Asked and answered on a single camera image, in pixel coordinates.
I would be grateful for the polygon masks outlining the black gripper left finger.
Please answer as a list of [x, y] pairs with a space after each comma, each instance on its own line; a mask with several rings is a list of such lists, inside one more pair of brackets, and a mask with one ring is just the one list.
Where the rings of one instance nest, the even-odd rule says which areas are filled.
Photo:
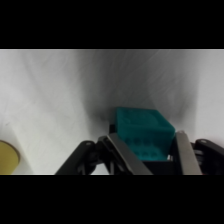
[[116, 133], [102, 136], [97, 142], [83, 141], [71, 153], [56, 175], [90, 175], [104, 164], [110, 175], [151, 175]]

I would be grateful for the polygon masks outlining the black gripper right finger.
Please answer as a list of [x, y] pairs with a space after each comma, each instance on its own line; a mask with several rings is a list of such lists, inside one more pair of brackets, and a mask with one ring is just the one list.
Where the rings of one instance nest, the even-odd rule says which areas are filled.
[[189, 141], [179, 131], [175, 136], [175, 165], [180, 175], [224, 175], [224, 148], [207, 139]]

